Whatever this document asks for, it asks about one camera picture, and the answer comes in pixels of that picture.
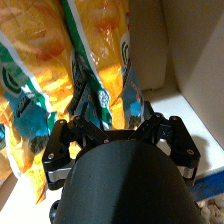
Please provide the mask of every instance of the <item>green logo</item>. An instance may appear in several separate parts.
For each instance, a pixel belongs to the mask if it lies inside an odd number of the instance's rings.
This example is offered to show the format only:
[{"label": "green logo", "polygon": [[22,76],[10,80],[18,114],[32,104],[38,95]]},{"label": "green logo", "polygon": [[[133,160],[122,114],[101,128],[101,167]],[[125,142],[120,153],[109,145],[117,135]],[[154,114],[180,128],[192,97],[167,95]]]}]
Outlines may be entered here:
[{"label": "green logo", "polygon": [[128,63],[128,44],[126,42],[122,43],[121,52],[124,66],[126,66]]},{"label": "green logo", "polygon": [[18,98],[21,93],[21,88],[12,78],[8,71],[4,67],[1,66],[1,73],[0,73],[0,82],[2,87],[10,93],[12,96]]}]

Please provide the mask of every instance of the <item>crinkled plastic packaging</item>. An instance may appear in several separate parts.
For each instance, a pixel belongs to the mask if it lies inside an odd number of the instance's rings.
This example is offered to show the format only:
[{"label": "crinkled plastic packaging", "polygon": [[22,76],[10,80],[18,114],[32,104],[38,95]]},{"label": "crinkled plastic packaging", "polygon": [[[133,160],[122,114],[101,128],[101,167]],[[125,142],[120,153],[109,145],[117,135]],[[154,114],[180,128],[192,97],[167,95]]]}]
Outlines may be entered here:
[{"label": "crinkled plastic packaging", "polygon": [[142,121],[143,100],[129,62],[128,0],[62,3],[73,44],[97,94],[104,128],[137,127]]},{"label": "crinkled plastic packaging", "polygon": [[0,124],[17,177],[44,196],[42,155],[58,117],[69,119],[74,50],[58,0],[0,1]]},{"label": "crinkled plastic packaging", "polygon": [[5,147],[5,128],[0,124],[0,188],[12,173]]}]

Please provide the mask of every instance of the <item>screw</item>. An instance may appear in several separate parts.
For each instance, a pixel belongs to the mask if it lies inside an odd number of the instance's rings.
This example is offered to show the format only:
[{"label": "screw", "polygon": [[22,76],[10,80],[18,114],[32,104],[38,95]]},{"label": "screw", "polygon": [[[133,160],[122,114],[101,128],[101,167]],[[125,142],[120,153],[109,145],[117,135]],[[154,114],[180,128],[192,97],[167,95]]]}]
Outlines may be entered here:
[{"label": "screw", "polygon": [[191,150],[191,149],[188,149],[188,150],[187,150],[187,153],[190,154],[191,156],[194,155],[194,151]]},{"label": "screw", "polygon": [[51,153],[48,155],[48,159],[53,159],[54,158],[54,153]]}]

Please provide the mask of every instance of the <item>yellow chip bag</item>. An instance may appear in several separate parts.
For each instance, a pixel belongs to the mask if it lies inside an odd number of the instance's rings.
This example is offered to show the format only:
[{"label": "yellow chip bag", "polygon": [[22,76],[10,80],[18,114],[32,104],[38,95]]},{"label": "yellow chip bag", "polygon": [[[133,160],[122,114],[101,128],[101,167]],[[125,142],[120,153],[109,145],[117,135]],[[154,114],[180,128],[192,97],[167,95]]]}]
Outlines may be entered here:
[{"label": "yellow chip bag", "polygon": [[13,172],[30,179],[36,203],[46,183],[43,150],[73,97],[75,54],[63,14],[59,0],[0,1],[0,124]]},{"label": "yellow chip bag", "polygon": [[[104,128],[138,126],[142,121],[143,100],[129,61],[128,0],[62,0],[62,3],[73,44],[98,96]],[[139,92],[141,99],[136,98]]]},{"label": "yellow chip bag", "polygon": [[63,113],[72,99],[72,45],[58,0],[0,1],[0,60],[15,87],[49,113]]}]

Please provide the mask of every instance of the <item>shelf surface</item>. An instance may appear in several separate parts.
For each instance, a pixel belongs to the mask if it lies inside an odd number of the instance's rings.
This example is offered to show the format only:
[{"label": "shelf surface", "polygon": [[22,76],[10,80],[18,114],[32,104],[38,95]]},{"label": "shelf surface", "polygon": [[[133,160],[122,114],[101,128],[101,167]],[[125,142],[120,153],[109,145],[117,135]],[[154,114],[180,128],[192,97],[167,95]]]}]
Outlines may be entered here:
[{"label": "shelf surface", "polygon": [[[224,150],[177,90],[175,80],[172,77],[167,79],[163,89],[144,91],[144,100],[149,100],[154,111],[162,113],[167,119],[173,115],[181,117],[198,147],[201,161],[197,181],[191,189],[194,200],[202,200],[224,192],[224,178],[222,178],[224,176],[222,172],[224,171]],[[170,150],[165,142],[160,142],[158,146],[169,154]],[[34,205],[32,189],[29,180],[25,177],[21,177],[16,183],[13,178],[9,178],[0,189],[0,197],[6,189],[12,189],[12,185],[15,187],[8,200],[1,201],[4,205],[0,206],[3,207],[0,213],[0,223],[50,224],[49,210],[53,202],[60,199],[61,189],[47,190],[46,199],[39,205]]]}]

